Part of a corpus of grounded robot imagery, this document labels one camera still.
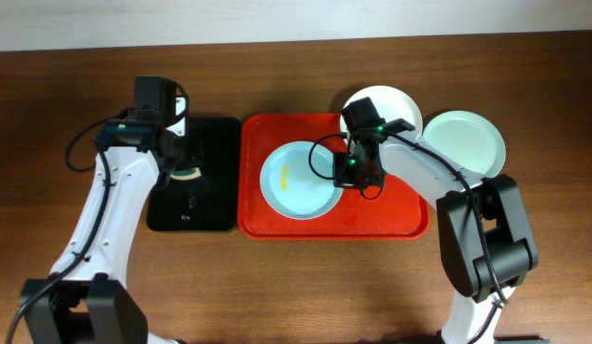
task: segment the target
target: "white wall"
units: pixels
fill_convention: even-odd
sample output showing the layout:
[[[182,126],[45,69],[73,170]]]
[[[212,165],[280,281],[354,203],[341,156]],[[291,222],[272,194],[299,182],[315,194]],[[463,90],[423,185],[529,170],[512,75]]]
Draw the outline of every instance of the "white wall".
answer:
[[[0,51],[592,29],[592,0],[0,0]]]

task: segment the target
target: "black mat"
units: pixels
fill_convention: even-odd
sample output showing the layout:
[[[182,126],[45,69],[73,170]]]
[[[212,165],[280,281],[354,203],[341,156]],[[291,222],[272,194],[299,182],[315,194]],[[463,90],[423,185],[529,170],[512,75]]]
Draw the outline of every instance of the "black mat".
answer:
[[[202,176],[171,180],[150,194],[147,225],[156,231],[226,231],[237,223],[241,123],[190,118],[189,144],[203,161]]]

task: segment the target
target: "wooden table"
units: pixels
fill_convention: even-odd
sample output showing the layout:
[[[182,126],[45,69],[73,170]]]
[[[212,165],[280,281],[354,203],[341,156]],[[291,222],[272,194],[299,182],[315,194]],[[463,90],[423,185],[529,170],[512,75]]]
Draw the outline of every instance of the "wooden table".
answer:
[[[92,176],[65,167],[64,147],[131,105],[136,75],[182,83],[194,116],[336,112],[376,84],[404,90],[424,116],[482,114],[506,141],[504,172],[540,259],[497,334],[592,343],[592,32],[0,54],[0,341],[24,281],[48,273],[88,194]],[[75,162],[93,153],[78,148]],[[432,218],[412,242],[255,242],[141,223],[128,287],[153,332],[191,342],[433,334],[453,289]],[[15,342],[30,342],[25,326]]]

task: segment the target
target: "wire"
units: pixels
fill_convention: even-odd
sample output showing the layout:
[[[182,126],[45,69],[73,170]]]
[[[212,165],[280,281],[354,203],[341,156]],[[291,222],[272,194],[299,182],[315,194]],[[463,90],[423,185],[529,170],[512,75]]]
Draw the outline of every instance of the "wire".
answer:
[[[311,158],[313,157],[313,150],[315,150],[315,147],[317,147],[318,144],[320,144],[323,140],[329,139],[329,138],[345,138],[346,133],[340,133],[340,134],[332,134],[332,135],[326,135],[324,137],[322,137],[321,139],[317,140],[317,142],[313,143],[313,146],[311,147],[311,150],[308,151],[308,167],[311,168],[311,171],[313,171],[313,173],[323,179],[323,180],[327,180],[327,181],[332,181],[334,180],[333,177],[327,177],[324,175],[321,175],[319,172],[317,172],[317,170],[315,170],[315,168],[313,167],[313,162],[311,161]]]
[[[379,192],[377,192],[377,194],[374,197],[368,197],[368,196],[366,196],[364,194],[364,189],[361,188],[360,189],[360,196],[362,196],[362,198],[365,199],[365,200],[367,200],[367,201],[374,201],[374,200],[378,199],[379,196],[381,196],[381,194],[383,193],[383,186],[384,185],[379,186]]]
[[[96,122],[94,122],[93,124],[90,124],[89,126],[87,126],[86,128],[84,128],[82,131],[79,132],[79,134],[75,135],[74,139],[71,140],[71,142],[69,142],[69,144],[67,145],[67,149],[65,150],[65,163],[67,164],[67,167],[69,167],[70,170],[77,172],[77,173],[84,173],[84,172],[88,172],[91,171],[95,168],[94,165],[92,166],[88,166],[88,167],[84,167],[84,168],[80,168],[80,167],[76,167],[71,163],[71,151],[74,149],[75,144],[79,142],[79,140],[89,131],[91,131],[92,129],[94,129],[95,127],[97,127],[99,124],[103,124],[106,121],[110,120],[110,119],[120,119],[120,118],[126,118],[126,116],[128,115],[128,109],[122,109],[119,113],[117,113],[117,115],[113,115],[111,117],[108,118],[104,118],[101,120],[98,120]]]
[[[64,270],[62,270],[55,276],[51,276],[52,280],[44,288],[38,291],[37,294],[35,294],[34,296],[31,296],[27,301],[25,301],[22,304],[22,306],[20,306],[20,309],[11,320],[10,327],[8,328],[8,333],[6,335],[6,344],[11,344],[11,342],[13,341],[13,336],[16,333],[16,327],[18,326],[18,322],[20,321],[20,319],[22,319],[22,317],[29,310],[29,308],[35,302],[37,302],[37,300],[44,296],[48,291],[54,288],[56,284],[58,284],[58,282],[60,282],[65,276],[71,273],[71,271],[73,271],[77,267],[77,265],[79,265],[79,263],[86,259],[86,253],[88,253],[88,250],[90,249],[91,245],[93,244],[93,241],[95,240],[96,233],[98,232],[98,228],[100,227],[101,220],[103,218],[103,213],[105,213],[105,208],[107,207],[107,202],[109,201],[110,189],[112,187],[112,176],[109,170],[109,163],[107,163],[107,157],[105,157],[105,152],[103,152],[98,147],[97,151],[98,155],[101,157],[101,161],[103,162],[103,169],[105,171],[105,181],[103,182],[105,190],[103,192],[103,198],[101,199],[101,204],[98,208],[98,212],[96,213],[93,228],[90,231],[90,234],[88,235],[88,239],[86,240],[84,247],[79,251],[79,253],[73,252],[75,258]]]
[[[169,182],[171,182],[171,173],[173,173],[174,168],[170,168],[167,169],[166,172],[164,172],[165,176],[164,176],[164,182],[162,183],[161,186],[158,186],[158,181],[156,181],[156,186],[154,186],[152,188],[153,191],[161,191],[164,190],[166,188],[166,186],[169,184]]]
[[[449,172],[451,172],[457,178],[457,180],[462,184],[462,186],[466,190],[466,195],[468,196],[470,208],[472,209],[473,213],[475,214],[476,228],[478,229],[478,237],[480,239],[480,245],[482,246],[483,256],[485,258],[485,263],[487,265],[487,269],[489,270],[491,282],[494,286],[494,289],[497,292],[497,295],[499,296],[499,299],[502,301],[502,303],[508,304],[508,299],[504,295],[504,292],[502,291],[502,288],[497,280],[496,270],[494,269],[494,265],[491,261],[491,253],[489,253],[489,247],[487,246],[487,238],[485,237],[485,229],[483,228],[482,219],[480,217],[480,211],[478,211],[478,207],[476,206],[475,194],[472,192],[472,189],[470,188],[468,183],[466,183],[466,181],[464,180],[464,177],[462,176],[462,174],[460,172],[457,172],[448,162],[446,162],[440,156],[435,154],[435,152],[433,152],[425,147],[422,147],[421,145],[419,145],[419,143],[413,143],[409,140],[399,137],[399,136],[395,135],[394,133],[388,132],[386,130],[382,131],[382,133],[387,136],[390,136],[394,139],[401,140],[402,142],[406,143],[410,147],[412,147],[416,150],[419,150],[419,151],[429,155],[430,157],[434,158],[435,160],[439,161],[445,167],[447,167]]]
[[[347,171],[347,161],[351,159],[351,143],[353,142],[353,135],[349,135],[347,139],[347,155],[345,160],[343,161],[343,167],[341,168],[341,174],[339,177],[343,177],[345,175],[345,171]]]
[[[500,300],[496,300],[492,303],[492,308],[489,311],[489,314],[487,315],[487,318],[485,319],[483,326],[481,326],[476,335],[468,341],[468,344],[475,344],[487,332],[487,329],[489,329],[492,320],[494,320],[494,316],[496,316],[497,310],[501,308],[502,305]]]

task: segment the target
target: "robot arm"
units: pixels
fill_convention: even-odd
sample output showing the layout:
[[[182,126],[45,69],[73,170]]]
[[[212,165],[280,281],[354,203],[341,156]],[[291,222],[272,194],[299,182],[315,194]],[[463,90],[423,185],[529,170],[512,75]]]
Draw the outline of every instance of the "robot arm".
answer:
[[[442,264],[455,287],[442,340],[494,343],[493,332],[502,306],[500,296],[510,296],[525,274],[538,264],[538,251],[517,184],[505,175],[487,179],[460,166],[431,147],[404,120],[386,123],[369,98],[352,102],[342,115],[351,134],[349,142],[354,141],[355,147],[349,147],[347,153],[335,153],[335,186],[358,188],[361,192],[369,186],[382,188],[385,175],[390,174],[421,195],[437,212]],[[484,241],[478,231],[480,224],[470,216],[473,210],[469,197],[475,199],[485,219],[497,223],[484,233]],[[490,262],[484,258],[483,242]],[[501,294],[494,288],[492,274]]]
[[[181,138],[187,130],[187,95],[181,89],[183,97],[177,98],[176,88],[179,84],[170,80],[138,77],[135,107],[126,118],[108,120],[96,136],[102,153],[96,156],[93,186],[75,232],[50,278],[28,280],[21,292],[23,305],[36,300],[24,312],[34,342],[179,343],[148,333],[145,316],[126,291],[128,256],[147,196],[159,175],[166,179],[158,183],[167,183],[172,168],[194,166]],[[107,184],[109,197],[101,207]],[[94,240],[86,251],[89,238]],[[66,270],[82,251],[83,260]],[[55,280],[63,271],[69,273]],[[70,311],[80,302],[88,313]]]

